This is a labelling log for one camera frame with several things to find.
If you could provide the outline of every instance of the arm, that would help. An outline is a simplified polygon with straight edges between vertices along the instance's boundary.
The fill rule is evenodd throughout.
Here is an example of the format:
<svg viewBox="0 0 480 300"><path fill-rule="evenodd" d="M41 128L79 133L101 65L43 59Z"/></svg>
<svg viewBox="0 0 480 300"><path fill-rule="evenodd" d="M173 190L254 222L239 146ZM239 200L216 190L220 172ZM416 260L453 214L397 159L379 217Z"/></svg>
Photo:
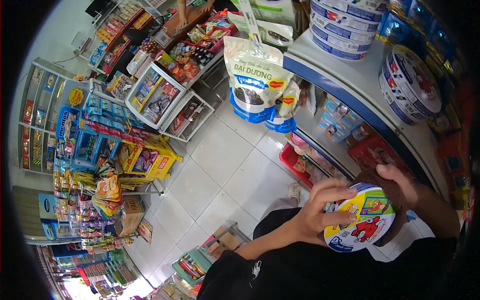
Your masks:
<svg viewBox="0 0 480 300"><path fill-rule="evenodd" d="M286 247L297 241L326 246L322 231L330 225L345 224L357 220L347 212L323 213L325 203L351 199L357 195L339 179L327 179L315 184L305 206L291 220L272 232L239 248L236 252L245 259L256 259L263 253Z"/></svg>
<svg viewBox="0 0 480 300"><path fill-rule="evenodd" d="M377 165L377 172L381 177L394 180L400 186L408 208L427 223L436 237L458 238L458 215L447 201L427 186L411 181L393 165Z"/></svg>
<svg viewBox="0 0 480 300"><path fill-rule="evenodd" d="M178 10L179 10L179 22L177 24L177 30L180 30L184 24L187 23L187 18L185 16L185 8L187 6L187 0L177 0Z"/></svg>

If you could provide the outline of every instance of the hand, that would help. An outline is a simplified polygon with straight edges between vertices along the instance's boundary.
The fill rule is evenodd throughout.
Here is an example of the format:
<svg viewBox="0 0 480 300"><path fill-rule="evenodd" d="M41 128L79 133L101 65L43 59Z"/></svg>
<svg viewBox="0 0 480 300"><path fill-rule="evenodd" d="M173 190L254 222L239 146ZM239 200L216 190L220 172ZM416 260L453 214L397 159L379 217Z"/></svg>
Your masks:
<svg viewBox="0 0 480 300"><path fill-rule="evenodd" d="M357 216L347 212L323 213L327 202L351 199L357 195L357 189L351 189L340 179L330 178L315 184L305 206L290 221L285 222L285 233L292 242L303 241L310 244L327 246L323 230L330 225L349 224Z"/></svg>
<svg viewBox="0 0 480 300"><path fill-rule="evenodd" d="M182 27L187 24L187 18L185 18L185 16L179 16L179 22L177 24L177 27L175 28L175 30L181 30Z"/></svg>
<svg viewBox="0 0 480 300"><path fill-rule="evenodd" d="M377 165L377 173L380 177L395 181L405 196L405 205L408 209L417 206L421 194L434 193L427 186L407 178L402 171L394 165Z"/></svg>
<svg viewBox="0 0 480 300"><path fill-rule="evenodd" d="M200 12L207 12L207 11L211 10L213 2L215 2L215 1L208 0L207 3L200 6Z"/></svg>

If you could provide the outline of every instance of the pants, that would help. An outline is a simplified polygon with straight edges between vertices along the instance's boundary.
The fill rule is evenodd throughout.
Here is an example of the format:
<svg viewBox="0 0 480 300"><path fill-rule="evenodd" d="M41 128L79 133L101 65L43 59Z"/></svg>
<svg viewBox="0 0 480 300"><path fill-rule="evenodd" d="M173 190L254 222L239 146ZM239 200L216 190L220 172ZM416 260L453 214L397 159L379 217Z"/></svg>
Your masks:
<svg viewBox="0 0 480 300"><path fill-rule="evenodd" d="M278 198L267 207L264 214L260 218L262 221L269 213L273 212L274 210L279 209L288 209L288 208L295 208L297 207L297 199L296 198Z"/></svg>

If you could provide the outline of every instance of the shopkeeper hand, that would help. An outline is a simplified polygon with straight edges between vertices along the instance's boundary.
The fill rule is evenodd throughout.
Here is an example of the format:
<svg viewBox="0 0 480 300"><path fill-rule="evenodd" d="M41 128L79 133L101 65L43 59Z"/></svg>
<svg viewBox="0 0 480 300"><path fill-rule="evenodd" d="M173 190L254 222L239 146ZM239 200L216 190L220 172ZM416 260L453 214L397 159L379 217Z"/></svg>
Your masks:
<svg viewBox="0 0 480 300"><path fill-rule="evenodd" d="M351 189L340 179L330 178L315 184L310 192L310 199L305 206L282 227L295 241L327 246L323 230L330 225L349 224L357 216L347 212L323 213L327 202L351 199L357 195L357 189Z"/></svg>
<svg viewBox="0 0 480 300"><path fill-rule="evenodd" d="M179 16L179 22L177 24L177 27L175 28L176 31L179 31L182 29L182 27L187 24L187 18L185 18L184 16Z"/></svg>
<svg viewBox="0 0 480 300"><path fill-rule="evenodd" d="M213 2L215 2L215 0L208 0L207 3L205 3L204 5L200 6L200 12L207 12L209 10L212 9L212 5L213 5Z"/></svg>

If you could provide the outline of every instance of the finger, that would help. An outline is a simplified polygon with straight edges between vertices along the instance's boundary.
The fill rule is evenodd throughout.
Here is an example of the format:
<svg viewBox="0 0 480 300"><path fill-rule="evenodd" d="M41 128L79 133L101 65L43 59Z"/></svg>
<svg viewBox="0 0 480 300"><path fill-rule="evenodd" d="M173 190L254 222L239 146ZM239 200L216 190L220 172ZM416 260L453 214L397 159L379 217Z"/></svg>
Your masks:
<svg viewBox="0 0 480 300"><path fill-rule="evenodd" d="M412 181L394 165L377 165L377 173L384 179L395 181L407 198L414 198L416 196Z"/></svg>
<svg viewBox="0 0 480 300"><path fill-rule="evenodd" d="M352 199L357 193L358 190L356 188L349 188L346 186L334 187L318 191L312 200L309 201L311 202L313 211L319 213L325 206L325 203Z"/></svg>
<svg viewBox="0 0 480 300"><path fill-rule="evenodd" d="M313 185L312 190L310 191L309 200L313 199L317 194L317 192L320 190L334 188L334 187L342 187L342 186L348 186L348 183L339 178L329 178L329 179L321 180L318 183Z"/></svg>
<svg viewBox="0 0 480 300"><path fill-rule="evenodd" d="M357 216L347 212L331 212L322 214L322 227L325 228L331 225L350 224L357 220Z"/></svg>

